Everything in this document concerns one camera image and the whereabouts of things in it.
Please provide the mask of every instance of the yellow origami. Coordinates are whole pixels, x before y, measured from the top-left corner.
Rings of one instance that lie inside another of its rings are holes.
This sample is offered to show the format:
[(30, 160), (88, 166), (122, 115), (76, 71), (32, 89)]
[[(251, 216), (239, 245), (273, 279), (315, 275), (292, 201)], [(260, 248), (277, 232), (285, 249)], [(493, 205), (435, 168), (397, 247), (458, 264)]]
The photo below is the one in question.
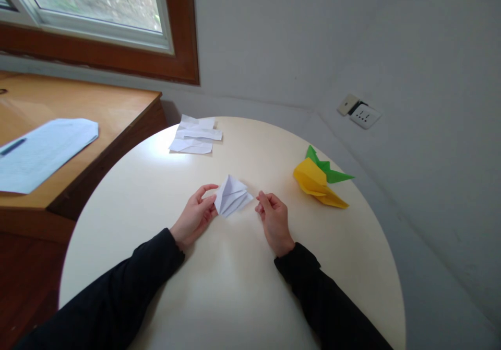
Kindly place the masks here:
[(320, 170), (310, 158), (306, 158), (295, 168), (294, 177), (304, 193), (312, 195), (320, 202), (342, 209), (349, 206), (327, 186), (325, 172)]

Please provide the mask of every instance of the black sleeve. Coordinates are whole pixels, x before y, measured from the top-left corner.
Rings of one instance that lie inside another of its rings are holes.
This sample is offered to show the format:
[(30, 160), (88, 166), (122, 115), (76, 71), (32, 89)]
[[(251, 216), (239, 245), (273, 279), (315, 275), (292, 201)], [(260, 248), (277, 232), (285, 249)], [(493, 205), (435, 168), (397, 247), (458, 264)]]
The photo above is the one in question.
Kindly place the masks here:
[(301, 302), (309, 326), (326, 349), (391, 349), (369, 319), (320, 270), (315, 256), (296, 243), (275, 266)]
[(14, 349), (126, 349), (158, 288), (184, 261), (167, 229), (92, 282)]

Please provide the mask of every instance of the window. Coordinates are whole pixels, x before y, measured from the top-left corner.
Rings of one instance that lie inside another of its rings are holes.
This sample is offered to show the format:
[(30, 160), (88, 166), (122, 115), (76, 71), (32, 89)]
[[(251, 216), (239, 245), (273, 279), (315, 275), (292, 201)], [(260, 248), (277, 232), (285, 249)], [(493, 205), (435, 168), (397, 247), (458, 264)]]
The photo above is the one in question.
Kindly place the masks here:
[(0, 49), (198, 84), (193, 0), (0, 0)]

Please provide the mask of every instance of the left hand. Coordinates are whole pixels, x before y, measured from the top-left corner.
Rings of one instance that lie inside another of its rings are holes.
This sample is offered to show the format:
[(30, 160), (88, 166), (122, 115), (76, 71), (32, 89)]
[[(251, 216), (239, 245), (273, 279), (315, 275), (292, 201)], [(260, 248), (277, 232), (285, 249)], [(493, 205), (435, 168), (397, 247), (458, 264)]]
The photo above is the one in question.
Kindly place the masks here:
[(216, 195), (202, 199), (209, 190), (217, 188), (216, 184), (202, 185), (188, 199), (181, 216), (171, 228), (171, 234), (177, 245), (184, 249), (191, 246), (207, 229), (209, 223), (218, 215), (214, 201)]

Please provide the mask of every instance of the wall plate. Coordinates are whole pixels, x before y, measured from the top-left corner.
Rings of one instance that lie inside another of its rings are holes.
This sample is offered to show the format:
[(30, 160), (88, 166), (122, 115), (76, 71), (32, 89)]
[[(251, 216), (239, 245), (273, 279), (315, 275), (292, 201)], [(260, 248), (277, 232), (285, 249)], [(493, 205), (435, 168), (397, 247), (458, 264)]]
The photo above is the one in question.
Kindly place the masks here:
[(338, 112), (343, 115), (343, 116), (346, 116), (348, 114), (348, 112), (350, 112), (350, 110), (360, 101), (360, 99), (358, 99), (356, 96), (352, 95), (352, 94), (348, 94), (346, 96), (346, 98), (344, 99), (344, 101), (342, 101), (342, 103), (339, 105), (338, 107)]
[(358, 106), (350, 119), (361, 126), (363, 129), (369, 129), (379, 118), (381, 114), (370, 108), (366, 104)]

